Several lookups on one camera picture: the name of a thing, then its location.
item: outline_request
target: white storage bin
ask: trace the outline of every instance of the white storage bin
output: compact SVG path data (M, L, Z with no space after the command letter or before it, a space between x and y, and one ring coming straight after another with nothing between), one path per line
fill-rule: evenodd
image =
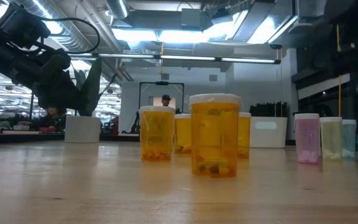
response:
M21 125L14 125L13 130L15 131L28 131L30 126L21 126Z
M287 118L251 117L250 147L285 147Z
M65 142L99 142L100 119L87 116L68 116L66 119Z

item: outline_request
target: wall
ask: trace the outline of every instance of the wall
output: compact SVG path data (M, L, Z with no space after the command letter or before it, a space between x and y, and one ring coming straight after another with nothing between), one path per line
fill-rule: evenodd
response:
M287 50L280 65L234 63L226 73L226 93L242 98L241 111L251 105L288 103L287 139L295 139L292 113L298 111L298 96L291 76L296 73L296 50Z
M119 131L129 131L138 110L139 82L160 81L159 68L127 68L137 82L123 83ZM249 111L251 105L286 101L288 103L287 139L295 139L292 113L298 111L298 96L291 76L296 73L296 51L287 50L280 65L234 63L226 73L218 68L164 68L170 74L169 82L185 84L184 112L188 113L188 96L202 93L232 93L242 98L241 111ZM217 82L209 82L209 75L218 75ZM142 85L141 106L148 104L149 96L169 94L181 105L181 94L172 86Z
M135 120L135 114L139 105L139 82L160 81L158 74L160 68L148 68L146 70L139 67L128 67L130 75L135 82L126 82L122 84L121 93L121 112L119 117L119 132L130 131ZM191 95L203 93L224 93L225 92L225 73L220 72L218 68L164 68L164 73L170 74L169 82L184 83L184 107L185 113L189 112L188 99ZM217 82L210 82L209 75L218 75ZM140 106L149 104L149 97L161 97L168 94L177 99L177 105L181 107L181 85L157 86L154 84L143 84L140 94Z

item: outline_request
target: table surface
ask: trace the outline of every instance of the table surface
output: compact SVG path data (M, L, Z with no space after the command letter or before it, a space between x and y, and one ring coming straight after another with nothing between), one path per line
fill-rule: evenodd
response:
M251 149L237 177L210 179L190 155L139 158L138 142L0 144L0 223L358 223L358 159Z

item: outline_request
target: black robotic arm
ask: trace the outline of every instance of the black robotic arm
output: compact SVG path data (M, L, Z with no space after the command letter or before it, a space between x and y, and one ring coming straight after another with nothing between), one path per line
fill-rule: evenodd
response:
M88 104L87 93L77 89L69 72L64 72L71 61L67 53L43 44L49 35L50 31L39 17L11 3L0 19L0 73L14 84L31 89L42 107L83 110ZM33 45L39 49L23 50Z

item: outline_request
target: white bottle cap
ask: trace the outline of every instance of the white bottle cap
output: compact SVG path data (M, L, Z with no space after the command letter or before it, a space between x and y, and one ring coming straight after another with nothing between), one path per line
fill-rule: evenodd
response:
M189 105L196 103L235 103L241 105L241 97L225 93L200 94L191 96Z
M176 114L175 119L190 119L191 114Z
M140 113L143 113L144 111L160 111L160 112L171 112L175 114L175 109L169 106L142 106L139 109Z
M250 118L250 117L251 117L251 113L240 112L240 117L241 117L241 118Z
M342 124L354 124L354 125L356 125L357 121L352 120L352 119L345 119L345 120L342 121Z
M323 117L320 118L320 122L342 122L341 117Z
M319 114L307 113L307 114L296 114L295 115L295 119L319 119L319 118L320 118Z

